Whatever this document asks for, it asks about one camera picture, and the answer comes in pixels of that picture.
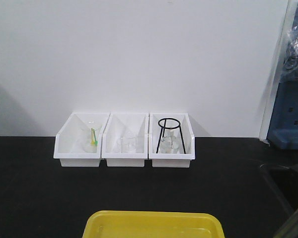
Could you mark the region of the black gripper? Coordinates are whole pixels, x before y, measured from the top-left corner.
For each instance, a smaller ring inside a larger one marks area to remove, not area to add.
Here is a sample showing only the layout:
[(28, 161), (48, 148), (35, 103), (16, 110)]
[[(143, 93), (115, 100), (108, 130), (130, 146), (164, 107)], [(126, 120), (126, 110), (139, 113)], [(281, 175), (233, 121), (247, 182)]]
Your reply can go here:
[(276, 193), (276, 197), (289, 215), (287, 220), (274, 233), (274, 238), (298, 238), (298, 208), (295, 210), (282, 193)]

